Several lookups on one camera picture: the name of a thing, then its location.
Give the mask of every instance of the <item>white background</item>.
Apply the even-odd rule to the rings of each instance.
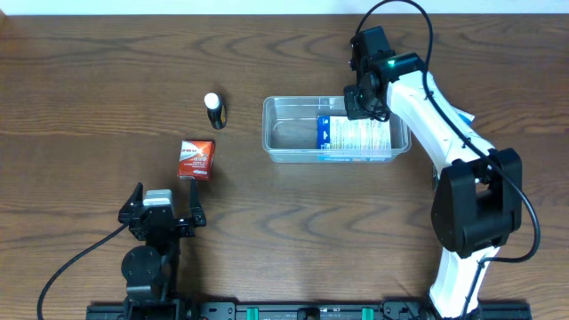
[[[0,0],[19,14],[343,14],[365,13],[379,0]],[[569,13],[569,0],[418,0],[428,13]],[[380,13],[416,13],[392,3]]]

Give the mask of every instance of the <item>wood grain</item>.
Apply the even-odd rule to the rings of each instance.
[[[33,319],[53,272],[118,227],[136,182],[171,188],[180,141],[214,139],[200,185],[208,227],[183,241],[180,288],[254,300],[421,296],[437,272],[431,162],[419,143],[390,164],[274,164],[260,145],[271,95],[341,95],[358,16],[11,17],[0,35],[0,318]],[[487,299],[569,317],[569,32],[566,16],[437,15],[431,70],[477,131],[524,162],[540,215],[531,261],[494,264]],[[399,52],[424,54],[419,16],[372,17]],[[215,131],[202,98],[223,92]],[[525,253],[524,216],[502,256]],[[46,319],[120,301],[124,232],[66,271]]]

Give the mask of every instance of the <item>wire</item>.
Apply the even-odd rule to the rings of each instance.
[[[73,259],[68,261],[68,263],[64,264],[63,267],[61,267],[59,270],[57,270],[57,272],[52,276],[50,281],[48,281],[47,284],[45,284],[45,287],[42,290],[42,293],[40,293],[39,298],[37,299],[37,319],[38,320],[44,320],[44,313],[42,312],[42,306],[44,305],[45,295],[47,294],[47,291],[50,290],[50,287],[52,286],[55,279],[57,279],[57,277],[60,276],[63,273],[63,271],[65,271],[67,268],[69,268],[69,266],[71,266],[77,260],[83,258],[87,253],[99,248],[102,244],[106,243],[108,240],[112,239],[114,236],[121,233],[121,231],[123,231],[126,227],[128,227],[128,223],[125,223],[120,228],[115,230],[113,233],[106,236],[104,239],[100,240],[98,243],[96,243],[96,244],[90,246],[89,248],[83,250],[81,253],[77,254],[77,256],[73,257]]]
[[[429,73],[430,55],[431,55],[432,50],[433,50],[433,38],[434,38],[434,36],[433,36],[433,26],[430,22],[429,15],[425,12],[425,10],[423,10],[423,8],[421,8],[418,4],[416,4],[415,2],[413,2],[411,0],[385,0],[385,1],[382,1],[378,4],[376,4],[372,9],[370,9],[369,12],[367,12],[365,14],[365,16],[362,18],[359,25],[357,26],[356,35],[359,33],[360,29],[364,25],[364,22],[367,19],[367,17],[369,17],[370,14],[372,14],[372,12],[375,11],[375,9],[379,8],[380,6],[382,6],[384,4],[387,4],[390,2],[395,2],[395,1],[410,4],[410,5],[414,6],[415,8],[417,8],[421,12],[423,18],[427,22],[427,26],[429,27],[429,47],[427,49],[427,56],[425,58],[425,70],[423,71],[422,82],[423,82],[423,89],[425,90],[425,94],[427,95],[427,98],[429,99],[430,103],[437,110],[438,114],[443,118],[443,120],[445,120],[445,122],[451,127],[451,129],[453,129],[454,133],[456,133],[456,135],[462,140],[462,142],[464,142],[464,145],[469,147],[472,150],[472,152],[477,154],[477,156],[480,156],[480,158],[484,159],[492,167],[492,169],[495,172],[497,172],[502,177],[502,179],[504,181],[506,181],[516,191],[516,193],[519,194],[522,201],[524,202],[525,207],[527,208],[527,211],[530,215],[530,218],[531,218],[532,224],[533,224],[533,245],[532,245],[532,248],[530,249],[530,251],[528,253],[526,253],[525,255],[518,257],[518,258],[484,257],[478,262],[477,272],[474,276],[472,284],[470,285],[469,295],[466,297],[466,301],[465,301],[464,307],[462,309],[461,319],[464,320],[464,319],[466,319],[467,311],[469,308],[469,303],[470,303],[470,300],[472,299],[472,295],[474,294],[474,291],[476,289],[478,278],[480,277],[480,272],[482,271],[482,268],[485,267],[485,263],[486,262],[519,263],[519,262],[524,262],[524,261],[531,259],[532,256],[534,256],[534,254],[537,252],[537,250],[540,246],[540,240],[541,240],[540,222],[537,219],[537,214],[535,213],[535,210],[532,206],[532,203],[527,198],[525,193],[521,190],[521,188],[518,187],[516,185],[516,183],[514,183],[514,181],[500,168],[499,165],[497,165],[492,159],[490,159],[487,155],[485,155],[484,152],[480,151],[480,149],[478,149],[476,146],[474,146],[472,144],[470,139],[467,138],[464,135],[464,133],[462,133],[461,130],[448,118],[448,116],[445,114],[445,112],[443,112],[443,110],[438,106],[437,102],[433,98],[432,92],[429,89],[429,84],[427,81],[427,74]]]

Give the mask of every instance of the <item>red and white box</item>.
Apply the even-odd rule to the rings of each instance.
[[[181,179],[209,180],[214,151],[215,144],[213,141],[182,141],[178,177]]]

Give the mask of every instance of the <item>wooden table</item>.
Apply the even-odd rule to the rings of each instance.
[[[272,95],[341,95],[355,81],[360,16],[11,17],[0,35],[0,317],[33,319],[45,282],[118,227],[136,183],[171,188],[180,141],[214,139],[201,184],[207,228],[182,242],[180,289],[258,300],[424,296],[441,247],[430,223],[431,162],[414,140],[390,164],[274,164],[260,144]],[[569,317],[569,23],[566,16],[434,16],[431,70],[476,130],[524,163],[541,219],[537,256],[493,264],[480,297],[527,299],[536,319]],[[419,16],[377,16],[399,52],[423,55]],[[215,131],[203,97],[222,92]],[[525,253],[532,229],[501,256]],[[84,319],[120,301],[129,232],[50,290],[46,319]]]

